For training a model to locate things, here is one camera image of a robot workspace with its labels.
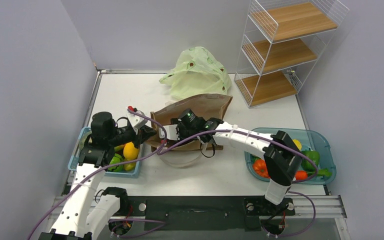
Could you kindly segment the brown jute tote bag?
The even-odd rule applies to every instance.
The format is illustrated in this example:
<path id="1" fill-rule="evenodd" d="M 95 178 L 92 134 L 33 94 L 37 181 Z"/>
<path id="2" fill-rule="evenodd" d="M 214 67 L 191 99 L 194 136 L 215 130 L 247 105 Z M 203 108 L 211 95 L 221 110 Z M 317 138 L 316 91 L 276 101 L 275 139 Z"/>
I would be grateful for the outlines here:
<path id="1" fill-rule="evenodd" d="M 219 93 L 203 93 L 194 95 L 183 100 L 171 103 L 166 107 L 152 111 L 150 118 L 163 126 L 172 125 L 172 119 L 178 118 L 187 109 L 197 117 L 204 120 L 210 118 L 223 119 L 233 97 Z M 198 139 L 190 140 L 173 148 L 170 153 L 160 155 L 159 158 L 168 166 L 173 168 L 186 168 L 192 166 L 202 158 L 203 146 Z"/>

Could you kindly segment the teal plastic tray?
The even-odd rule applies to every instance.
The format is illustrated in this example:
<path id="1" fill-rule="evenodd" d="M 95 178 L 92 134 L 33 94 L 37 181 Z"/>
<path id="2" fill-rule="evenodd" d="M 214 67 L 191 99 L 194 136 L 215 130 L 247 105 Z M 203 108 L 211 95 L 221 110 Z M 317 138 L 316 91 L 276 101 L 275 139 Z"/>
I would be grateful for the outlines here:
<path id="1" fill-rule="evenodd" d="M 286 132 L 291 139 L 297 139 L 301 142 L 301 152 L 313 160 L 317 169 L 328 169 L 332 173 L 329 178 L 316 176 L 303 182 L 304 185 L 327 185 L 335 179 L 337 168 L 331 154 L 331 147 L 327 139 L 320 133 L 306 129 L 270 127 L 258 127 L 253 131 L 268 135 L 276 134 L 278 131 Z"/>

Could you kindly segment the green plastic grocery bag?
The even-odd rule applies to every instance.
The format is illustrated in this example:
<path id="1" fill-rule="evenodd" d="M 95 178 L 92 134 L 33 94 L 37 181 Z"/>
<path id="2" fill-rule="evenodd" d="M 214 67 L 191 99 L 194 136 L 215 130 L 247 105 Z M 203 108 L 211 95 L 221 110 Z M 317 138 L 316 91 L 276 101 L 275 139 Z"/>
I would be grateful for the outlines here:
<path id="1" fill-rule="evenodd" d="M 169 94 L 176 100 L 199 94 L 226 95 L 232 86 L 224 65 L 202 46 L 182 51 L 175 67 L 159 83 L 169 86 Z"/>

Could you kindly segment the yellow napa cabbage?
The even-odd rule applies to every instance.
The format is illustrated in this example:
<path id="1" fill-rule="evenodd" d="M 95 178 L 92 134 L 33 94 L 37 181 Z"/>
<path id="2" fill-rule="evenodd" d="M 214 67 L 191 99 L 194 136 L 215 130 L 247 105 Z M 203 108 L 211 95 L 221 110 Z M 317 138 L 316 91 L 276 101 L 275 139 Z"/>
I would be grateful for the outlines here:
<path id="1" fill-rule="evenodd" d="M 298 149 L 299 151 L 301 151 L 302 148 L 303 148 L 302 143 L 301 143 L 299 140 L 297 140 L 297 139 L 293 139 L 292 141 L 293 141 L 293 143 L 295 144 L 295 146 L 297 147 L 297 149 Z"/>

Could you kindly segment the green leafy vegetable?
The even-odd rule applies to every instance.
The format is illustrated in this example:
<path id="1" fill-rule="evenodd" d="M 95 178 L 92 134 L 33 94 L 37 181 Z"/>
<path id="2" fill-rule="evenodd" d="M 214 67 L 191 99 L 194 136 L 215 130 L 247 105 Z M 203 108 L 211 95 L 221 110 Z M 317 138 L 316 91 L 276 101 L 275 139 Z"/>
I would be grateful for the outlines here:
<path id="1" fill-rule="evenodd" d="M 309 177 L 315 175 L 317 177 L 330 178 L 332 176 L 332 173 L 327 168 L 317 169 L 316 171 L 307 171 L 306 173 Z"/>

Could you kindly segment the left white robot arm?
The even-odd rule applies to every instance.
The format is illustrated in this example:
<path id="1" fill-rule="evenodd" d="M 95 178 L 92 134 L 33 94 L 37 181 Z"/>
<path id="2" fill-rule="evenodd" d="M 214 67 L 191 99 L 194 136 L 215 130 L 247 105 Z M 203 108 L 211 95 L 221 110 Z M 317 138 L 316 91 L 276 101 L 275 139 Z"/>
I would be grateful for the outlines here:
<path id="1" fill-rule="evenodd" d="M 124 119 L 127 125 L 118 127 L 111 113 L 102 111 L 92 116 L 91 133 L 86 137 L 79 153 L 76 173 L 70 192 L 61 200 L 64 204 L 58 218 L 41 240 L 95 240 L 110 218 L 129 210 L 127 191 L 108 187 L 103 199 L 94 208 L 91 205 L 97 188 L 115 156 L 115 147 L 133 143 L 139 147 L 155 131 L 147 126 L 149 117 L 140 110 L 128 107 Z"/>

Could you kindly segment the light blue plastic basket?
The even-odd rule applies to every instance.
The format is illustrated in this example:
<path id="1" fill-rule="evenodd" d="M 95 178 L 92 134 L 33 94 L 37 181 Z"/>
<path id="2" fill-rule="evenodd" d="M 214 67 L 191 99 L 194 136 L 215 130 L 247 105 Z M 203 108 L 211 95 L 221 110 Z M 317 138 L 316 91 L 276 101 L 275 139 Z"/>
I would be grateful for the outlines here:
<path id="1" fill-rule="evenodd" d="M 91 134 L 91 128 L 86 126 L 83 127 L 79 133 L 79 136 L 77 138 L 77 149 L 74 151 L 74 153 L 71 155 L 70 160 L 68 162 L 67 168 L 70 171 L 76 171 L 79 158 L 80 158 L 80 152 L 84 147 L 85 140 L 88 135 Z M 124 164 L 117 167 L 115 170 L 107 170 L 105 173 L 105 177 L 118 177 L 118 178 L 132 178 L 137 179 L 139 177 L 139 173 L 141 170 L 141 161 L 134 162 L 134 168 L 132 168 L 129 171 L 124 170 Z"/>

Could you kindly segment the yellow green pear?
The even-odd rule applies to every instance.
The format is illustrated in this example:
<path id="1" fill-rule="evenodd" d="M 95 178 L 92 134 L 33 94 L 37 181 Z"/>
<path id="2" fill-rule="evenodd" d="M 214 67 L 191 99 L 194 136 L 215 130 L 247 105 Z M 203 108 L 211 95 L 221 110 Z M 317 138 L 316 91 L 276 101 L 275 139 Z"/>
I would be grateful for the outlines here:
<path id="1" fill-rule="evenodd" d="M 125 172 L 133 171 L 136 168 L 136 164 L 137 164 L 136 162 L 129 162 L 129 163 L 127 163 L 125 161 L 124 164 L 123 164 L 123 170 Z"/>

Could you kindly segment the small green watermelon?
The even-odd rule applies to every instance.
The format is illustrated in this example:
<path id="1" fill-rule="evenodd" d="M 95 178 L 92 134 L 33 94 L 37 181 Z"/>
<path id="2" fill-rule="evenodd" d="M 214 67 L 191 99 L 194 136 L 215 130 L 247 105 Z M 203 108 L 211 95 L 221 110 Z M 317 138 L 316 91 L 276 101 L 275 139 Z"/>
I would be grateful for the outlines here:
<path id="1" fill-rule="evenodd" d="M 115 164 L 119 164 L 121 162 L 123 162 L 125 159 L 122 155 L 118 154 L 118 153 L 115 153 L 114 154 L 114 157 L 112 158 L 112 160 L 110 161 L 110 165 L 115 165 Z M 115 172 L 115 173 L 120 173 L 124 170 L 124 167 L 123 165 L 118 165 L 118 166 L 113 166 L 113 167 L 109 167 L 107 169 L 109 172 Z"/>

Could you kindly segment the yellow lemon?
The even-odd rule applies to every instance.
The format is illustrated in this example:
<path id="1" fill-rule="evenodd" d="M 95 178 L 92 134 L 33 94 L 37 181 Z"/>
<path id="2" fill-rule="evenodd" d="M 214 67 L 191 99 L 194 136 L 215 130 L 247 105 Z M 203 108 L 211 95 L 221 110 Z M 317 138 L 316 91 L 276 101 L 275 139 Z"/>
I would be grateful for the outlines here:
<path id="1" fill-rule="evenodd" d="M 136 160 L 138 158 L 140 149 L 135 147 L 133 142 L 128 142 L 124 145 L 123 156 L 126 161 Z"/>

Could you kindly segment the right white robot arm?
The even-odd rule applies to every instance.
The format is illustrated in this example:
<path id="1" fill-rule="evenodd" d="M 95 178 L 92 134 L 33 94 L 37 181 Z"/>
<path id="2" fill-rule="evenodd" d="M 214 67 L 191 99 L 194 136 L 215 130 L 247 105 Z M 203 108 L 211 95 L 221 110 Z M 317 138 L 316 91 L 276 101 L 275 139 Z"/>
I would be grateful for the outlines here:
<path id="1" fill-rule="evenodd" d="M 239 128 L 218 118 L 204 120 L 172 119 L 159 132 L 171 141 L 199 140 L 202 144 L 230 146 L 264 160 L 269 184 L 262 201 L 263 209 L 270 215 L 283 207 L 283 200 L 294 182 L 304 155 L 291 137 L 279 130 L 266 134 Z"/>

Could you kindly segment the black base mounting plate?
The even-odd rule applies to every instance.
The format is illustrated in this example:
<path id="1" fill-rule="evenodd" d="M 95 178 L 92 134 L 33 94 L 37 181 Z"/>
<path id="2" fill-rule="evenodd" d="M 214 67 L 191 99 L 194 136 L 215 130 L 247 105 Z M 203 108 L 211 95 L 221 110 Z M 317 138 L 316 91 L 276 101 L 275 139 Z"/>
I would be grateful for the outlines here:
<path id="1" fill-rule="evenodd" d="M 262 195 L 130 196 L 113 217 L 143 217 L 145 231 L 259 231 L 261 224 L 295 216 L 293 201 L 271 205 Z"/>

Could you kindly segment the orange mini pumpkin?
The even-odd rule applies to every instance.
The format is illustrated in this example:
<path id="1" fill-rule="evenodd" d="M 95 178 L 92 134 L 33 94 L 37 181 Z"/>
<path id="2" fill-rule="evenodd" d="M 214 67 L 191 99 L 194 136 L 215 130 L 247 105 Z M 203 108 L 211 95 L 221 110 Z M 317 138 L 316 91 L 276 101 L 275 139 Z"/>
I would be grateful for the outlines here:
<path id="1" fill-rule="evenodd" d="M 260 177 L 263 177 L 266 179 L 270 178 L 268 169 L 266 166 L 266 162 L 263 159 L 258 158 L 257 160 L 255 160 L 255 162 L 252 165 L 252 168 L 255 171 L 255 173 L 257 173 Z"/>

